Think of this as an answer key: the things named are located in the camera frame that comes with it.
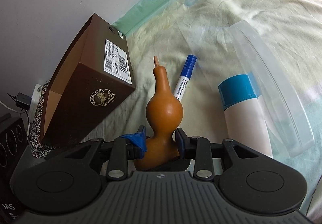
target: open box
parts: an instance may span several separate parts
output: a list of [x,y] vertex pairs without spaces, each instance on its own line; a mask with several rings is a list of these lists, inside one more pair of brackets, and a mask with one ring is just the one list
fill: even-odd
[[134,90],[125,36],[93,14],[49,82],[41,142],[56,147],[78,143]]

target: gold emblem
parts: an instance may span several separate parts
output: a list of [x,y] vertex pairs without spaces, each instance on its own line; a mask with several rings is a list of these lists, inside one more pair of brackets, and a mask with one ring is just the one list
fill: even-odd
[[115,94],[108,89],[98,89],[93,92],[90,101],[94,106],[107,106],[114,101]]

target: clear plastic container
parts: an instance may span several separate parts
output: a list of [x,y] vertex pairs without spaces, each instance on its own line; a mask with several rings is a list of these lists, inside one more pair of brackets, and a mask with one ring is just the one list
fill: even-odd
[[278,60],[246,21],[230,26],[228,31],[258,96],[269,136],[278,152],[295,157],[312,147],[314,137],[309,120]]

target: gourd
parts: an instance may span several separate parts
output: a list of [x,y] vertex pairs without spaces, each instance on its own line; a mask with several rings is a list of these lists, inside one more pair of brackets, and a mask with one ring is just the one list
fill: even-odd
[[144,158],[134,161],[137,170],[151,169],[179,156],[172,134],[181,123],[183,108],[180,101],[173,96],[166,69],[160,66],[156,56],[154,64],[156,89],[146,108],[147,120],[154,135],[146,141],[147,152]]

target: marker pen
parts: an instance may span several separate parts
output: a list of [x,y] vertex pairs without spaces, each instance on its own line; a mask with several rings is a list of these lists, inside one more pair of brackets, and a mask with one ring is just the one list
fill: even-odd
[[197,57],[194,55],[188,55],[185,65],[180,74],[180,78],[177,86],[175,87],[173,95],[181,102],[183,94],[186,90],[189,79],[192,75],[192,70],[194,69],[194,64],[196,63]]

